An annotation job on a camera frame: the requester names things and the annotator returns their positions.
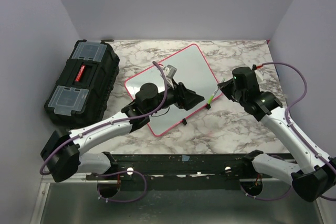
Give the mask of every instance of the small gray object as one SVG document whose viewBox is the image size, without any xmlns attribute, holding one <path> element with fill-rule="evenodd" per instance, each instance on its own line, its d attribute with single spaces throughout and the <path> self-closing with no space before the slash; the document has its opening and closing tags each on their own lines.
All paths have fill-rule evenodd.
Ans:
<svg viewBox="0 0 336 224">
<path fill-rule="evenodd" d="M 189 159 L 190 159 L 190 156 L 182 155 L 182 162 L 187 162 L 189 161 Z"/>
<path fill-rule="evenodd" d="M 167 68 L 169 68 L 169 73 L 166 75 L 166 78 L 173 79 L 175 73 L 177 72 L 177 68 L 172 65 L 168 65 Z"/>
</svg>

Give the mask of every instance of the white wall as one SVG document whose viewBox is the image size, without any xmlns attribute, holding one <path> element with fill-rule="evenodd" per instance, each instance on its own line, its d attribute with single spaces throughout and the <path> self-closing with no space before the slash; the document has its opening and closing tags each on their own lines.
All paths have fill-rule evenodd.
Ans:
<svg viewBox="0 0 336 224">
<path fill-rule="evenodd" d="M 333 157 L 336 157 L 335 43 L 336 0 L 293 0 L 270 42 L 273 59 L 293 64 L 307 79 L 308 94 L 293 108 L 293 118 Z M 278 70 L 282 88 L 291 102 L 302 94 L 302 81 L 290 69 Z M 336 198 L 336 188 L 329 194 Z"/>
<path fill-rule="evenodd" d="M 43 105 L 78 34 L 60 0 L 0 0 L 0 222 L 28 223 L 53 126 Z"/>
<path fill-rule="evenodd" d="M 292 0 L 62 0 L 82 38 L 269 39 Z"/>
</svg>

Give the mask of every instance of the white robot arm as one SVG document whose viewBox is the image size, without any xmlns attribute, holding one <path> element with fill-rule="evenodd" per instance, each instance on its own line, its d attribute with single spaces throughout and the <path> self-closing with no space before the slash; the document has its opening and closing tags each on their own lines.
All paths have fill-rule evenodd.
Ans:
<svg viewBox="0 0 336 224">
<path fill-rule="evenodd" d="M 87 151 L 109 139 L 142 128 L 149 123 L 149 116 L 159 109 L 175 105 L 190 110 L 204 101 L 204 97 L 174 81 L 176 68 L 168 65 L 162 70 L 156 62 L 153 64 L 161 72 L 165 91 L 159 93 L 156 85 L 145 83 L 135 94 L 135 99 L 114 116 L 82 129 L 54 131 L 41 151 L 44 164 L 40 173 L 51 174 L 55 182 L 64 181 L 75 173 L 104 174 L 116 164 L 112 155 Z"/>
<path fill-rule="evenodd" d="M 260 151 L 251 153 L 253 169 L 292 185 L 306 201 L 314 201 L 336 183 L 336 160 L 317 146 L 290 118 L 281 102 L 270 92 L 259 89 L 255 71 L 240 67 L 233 78 L 218 84 L 222 93 L 269 128 L 294 157 L 296 164 Z"/>
</svg>

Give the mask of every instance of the red label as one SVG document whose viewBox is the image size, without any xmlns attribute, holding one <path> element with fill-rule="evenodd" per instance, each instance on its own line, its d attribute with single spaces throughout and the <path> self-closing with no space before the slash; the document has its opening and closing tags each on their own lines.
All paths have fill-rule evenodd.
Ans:
<svg viewBox="0 0 336 224">
<path fill-rule="evenodd" d="M 85 65 L 82 65 L 79 69 L 79 72 L 78 72 L 77 76 L 76 76 L 75 82 L 79 82 L 79 80 L 82 77 L 82 74 L 84 72 L 84 69 L 85 69 Z"/>
</svg>

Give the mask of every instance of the marble table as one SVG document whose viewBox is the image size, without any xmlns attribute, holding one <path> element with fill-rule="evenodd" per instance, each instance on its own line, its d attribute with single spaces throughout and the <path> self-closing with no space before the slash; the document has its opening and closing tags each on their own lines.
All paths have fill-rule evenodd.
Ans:
<svg viewBox="0 0 336 224">
<path fill-rule="evenodd" d="M 104 118 L 119 112 L 131 102 L 124 82 L 159 61 L 192 44 L 199 45 L 218 80 L 232 77 L 231 71 L 239 66 L 252 66 L 272 61 L 264 40 L 254 41 L 173 41 L 128 40 L 114 41 L 111 46 L 120 58 L 120 72 L 111 92 Z M 274 66 L 262 69 L 262 90 L 274 93 L 286 104 Z M 131 134 L 115 137 L 91 150 L 117 154 L 211 154 L 249 153 L 253 150 L 267 153 L 287 152 L 282 143 L 248 115 L 238 104 L 221 96 L 210 110 L 203 109 L 161 137 L 154 136 L 145 126 Z"/>
</svg>

